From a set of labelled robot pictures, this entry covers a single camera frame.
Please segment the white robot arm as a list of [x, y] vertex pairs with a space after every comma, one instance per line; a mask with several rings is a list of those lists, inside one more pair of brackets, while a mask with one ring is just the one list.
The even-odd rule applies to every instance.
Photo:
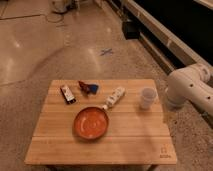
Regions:
[[213, 117], [213, 88], [207, 84], [210, 77], [210, 69], [201, 63], [171, 72], [165, 89], [168, 106], [182, 108], [191, 101]]

